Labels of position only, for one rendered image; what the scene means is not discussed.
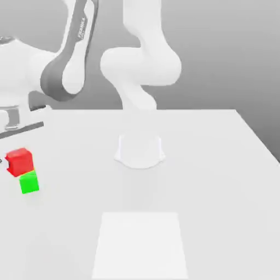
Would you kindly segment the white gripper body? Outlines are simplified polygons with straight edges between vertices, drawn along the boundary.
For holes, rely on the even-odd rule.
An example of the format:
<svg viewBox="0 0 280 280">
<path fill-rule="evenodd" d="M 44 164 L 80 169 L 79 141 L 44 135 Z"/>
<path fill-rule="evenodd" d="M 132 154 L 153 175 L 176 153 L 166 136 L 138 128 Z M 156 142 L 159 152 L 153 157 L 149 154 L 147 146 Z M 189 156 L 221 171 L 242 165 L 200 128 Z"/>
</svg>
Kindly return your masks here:
<svg viewBox="0 0 280 280">
<path fill-rule="evenodd" d="M 0 145 L 25 145 L 39 140 L 44 134 L 44 122 L 36 122 L 12 131 L 0 133 Z"/>
</svg>

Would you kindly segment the small green cube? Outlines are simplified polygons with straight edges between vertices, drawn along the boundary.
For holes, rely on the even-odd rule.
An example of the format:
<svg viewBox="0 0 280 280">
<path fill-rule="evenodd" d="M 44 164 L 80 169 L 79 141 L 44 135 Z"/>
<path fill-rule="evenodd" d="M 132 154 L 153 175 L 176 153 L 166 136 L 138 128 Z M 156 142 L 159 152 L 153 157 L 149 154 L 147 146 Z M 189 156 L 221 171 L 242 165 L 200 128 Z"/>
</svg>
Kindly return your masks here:
<svg viewBox="0 0 280 280">
<path fill-rule="evenodd" d="M 30 171 L 20 176 L 21 192 L 23 194 L 32 193 L 39 190 L 39 183 L 36 171 Z"/>
</svg>

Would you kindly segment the small red cube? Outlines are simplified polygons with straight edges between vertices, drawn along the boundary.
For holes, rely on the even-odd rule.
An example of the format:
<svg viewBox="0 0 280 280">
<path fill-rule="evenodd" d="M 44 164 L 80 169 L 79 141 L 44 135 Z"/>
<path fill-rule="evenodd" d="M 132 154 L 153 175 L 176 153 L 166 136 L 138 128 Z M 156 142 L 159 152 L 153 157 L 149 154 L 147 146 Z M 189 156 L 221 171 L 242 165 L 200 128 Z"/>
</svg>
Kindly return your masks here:
<svg viewBox="0 0 280 280">
<path fill-rule="evenodd" d="M 10 151 L 5 159 L 9 166 L 7 171 L 14 177 L 18 177 L 34 170 L 32 153 L 26 148 Z"/>
</svg>

